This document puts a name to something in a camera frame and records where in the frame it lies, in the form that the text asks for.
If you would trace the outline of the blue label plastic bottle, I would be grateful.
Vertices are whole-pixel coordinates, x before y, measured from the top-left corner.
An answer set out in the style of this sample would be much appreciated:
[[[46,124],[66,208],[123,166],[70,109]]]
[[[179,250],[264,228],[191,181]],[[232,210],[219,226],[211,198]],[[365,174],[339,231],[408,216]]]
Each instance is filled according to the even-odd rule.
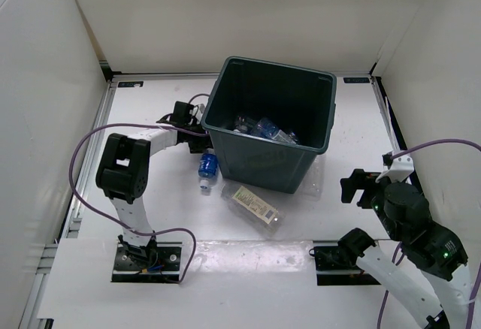
[[[218,158],[213,150],[208,150],[201,155],[198,167],[198,182],[200,189],[210,191],[217,180]]]

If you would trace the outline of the large clear labelled bottle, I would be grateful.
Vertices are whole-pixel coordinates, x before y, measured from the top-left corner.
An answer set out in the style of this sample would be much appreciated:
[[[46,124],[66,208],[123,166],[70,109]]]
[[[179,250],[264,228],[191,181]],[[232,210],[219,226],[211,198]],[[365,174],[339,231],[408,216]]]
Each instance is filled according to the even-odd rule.
[[[272,237],[283,223],[282,211],[240,183],[226,183],[221,197],[233,214],[265,236]]]

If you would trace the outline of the clear crushed plastic bottle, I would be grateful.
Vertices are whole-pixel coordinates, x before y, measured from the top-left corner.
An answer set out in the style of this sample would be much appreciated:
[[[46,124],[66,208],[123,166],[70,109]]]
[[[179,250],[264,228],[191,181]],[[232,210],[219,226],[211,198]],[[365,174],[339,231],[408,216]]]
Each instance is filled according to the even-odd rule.
[[[304,197],[318,201],[321,198],[324,183],[325,157],[318,155],[308,171],[306,172],[302,183],[299,186],[299,192]]]

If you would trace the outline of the clear bottle blue green label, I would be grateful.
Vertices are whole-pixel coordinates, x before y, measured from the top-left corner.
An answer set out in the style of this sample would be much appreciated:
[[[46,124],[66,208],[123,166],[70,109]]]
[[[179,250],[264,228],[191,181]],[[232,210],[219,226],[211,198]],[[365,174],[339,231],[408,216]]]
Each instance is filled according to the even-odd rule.
[[[253,137],[262,137],[269,140],[276,140],[280,129],[269,119],[260,119],[251,129],[250,134]]]

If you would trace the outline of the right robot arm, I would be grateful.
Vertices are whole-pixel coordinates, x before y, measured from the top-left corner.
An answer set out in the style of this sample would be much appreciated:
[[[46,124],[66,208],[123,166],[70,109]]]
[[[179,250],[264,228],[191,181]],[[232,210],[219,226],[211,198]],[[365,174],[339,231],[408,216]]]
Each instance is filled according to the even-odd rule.
[[[372,209],[389,238],[430,282],[431,296],[391,262],[365,231],[354,228],[338,242],[337,259],[345,268],[359,267],[385,287],[411,314],[420,328],[435,328],[444,319],[450,328],[469,328],[472,319],[467,253],[457,235],[435,222],[429,202],[406,180],[355,169],[340,181],[341,200]]]

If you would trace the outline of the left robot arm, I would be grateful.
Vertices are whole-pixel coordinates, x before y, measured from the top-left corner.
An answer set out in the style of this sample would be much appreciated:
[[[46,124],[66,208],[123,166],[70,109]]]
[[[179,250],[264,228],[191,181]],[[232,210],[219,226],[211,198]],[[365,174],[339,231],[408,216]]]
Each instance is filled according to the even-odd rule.
[[[110,199],[118,220],[127,225],[119,241],[126,256],[141,268],[153,267],[159,253],[142,199],[150,158],[181,143],[187,143],[191,153],[211,148],[201,126],[204,110],[204,104],[177,101],[174,112],[163,116],[154,127],[130,135],[113,133],[107,138],[95,183]]]

